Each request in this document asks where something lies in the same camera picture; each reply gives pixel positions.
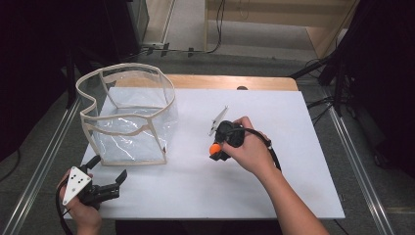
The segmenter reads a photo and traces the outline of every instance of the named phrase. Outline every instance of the transparent plastic bag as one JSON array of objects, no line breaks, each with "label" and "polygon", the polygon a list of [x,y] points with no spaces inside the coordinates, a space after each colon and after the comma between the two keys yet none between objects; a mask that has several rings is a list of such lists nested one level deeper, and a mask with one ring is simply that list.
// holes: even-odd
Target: transparent plastic bag
[{"label": "transparent plastic bag", "polygon": [[166,163],[178,114],[174,86],[158,68],[102,68],[80,78],[76,89],[85,107],[82,129],[103,165]]}]

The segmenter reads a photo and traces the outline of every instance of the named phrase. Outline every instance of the white paper sheet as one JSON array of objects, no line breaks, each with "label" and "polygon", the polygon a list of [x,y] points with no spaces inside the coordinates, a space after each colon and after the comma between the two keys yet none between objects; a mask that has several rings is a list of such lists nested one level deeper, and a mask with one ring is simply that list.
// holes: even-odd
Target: white paper sheet
[{"label": "white paper sheet", "polygon": [[[96,165],[93,183],[114,183],[126,168],[118,199],[101,205],[103,218],[253,219],[276,214],[259,181],[234,160],[211,160],[211,121],[229,106],[225,119],[250,117],[272,140],[283,174],[323,219],[344,218],[338,194],[300,92],[176,89],[179,123],[167,164]],[[86,150],[83,164],[94,153]]]}]

